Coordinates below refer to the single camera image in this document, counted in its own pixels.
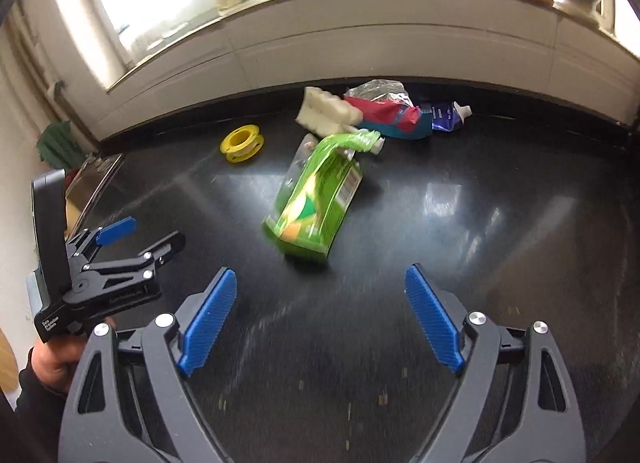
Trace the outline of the person's left hand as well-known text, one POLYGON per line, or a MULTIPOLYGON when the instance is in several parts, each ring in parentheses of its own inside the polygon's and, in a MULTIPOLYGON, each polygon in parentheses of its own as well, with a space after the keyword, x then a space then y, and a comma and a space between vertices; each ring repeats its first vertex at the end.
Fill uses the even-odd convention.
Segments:
POLYGON ((30 366, 38 381, 51 391, 66 395, 87 342, 86 333, 56 336, 46 343, 36 337, 30 350, 30 366))

